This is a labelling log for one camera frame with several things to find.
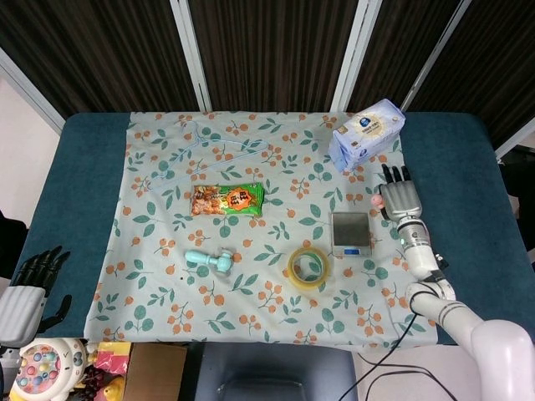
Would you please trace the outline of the grey black left robot hand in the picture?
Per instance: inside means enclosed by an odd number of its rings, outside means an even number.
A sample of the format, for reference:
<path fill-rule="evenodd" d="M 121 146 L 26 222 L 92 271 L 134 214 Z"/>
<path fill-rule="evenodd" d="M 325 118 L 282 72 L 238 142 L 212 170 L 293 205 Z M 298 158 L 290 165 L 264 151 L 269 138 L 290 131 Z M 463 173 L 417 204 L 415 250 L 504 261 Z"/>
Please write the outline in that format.
<path fill-rule="evenodd" d="M 27 259 L 1 296 L 1 346 L 23 348 L 38 334 L 62 322 L 73 297 L 64 296 L 58 311 L 43 317 L 43 311 L 63 264 L 70 253 L 61 246 Z"/>

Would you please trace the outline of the grey black right robot hand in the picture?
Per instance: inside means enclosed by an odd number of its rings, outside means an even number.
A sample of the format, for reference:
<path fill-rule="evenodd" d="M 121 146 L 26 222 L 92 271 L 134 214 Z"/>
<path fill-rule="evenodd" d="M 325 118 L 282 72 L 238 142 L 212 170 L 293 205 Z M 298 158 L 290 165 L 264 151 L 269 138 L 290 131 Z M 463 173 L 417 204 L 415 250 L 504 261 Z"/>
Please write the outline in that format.
<path fill-rule="evenodd" d="M 405 217 L 419 218 L 422 206 L 408 169 L 404 165 L 381 167 L 385 177 L 385 183 L 379 187 L 382 216 L 396 223 Z"/>

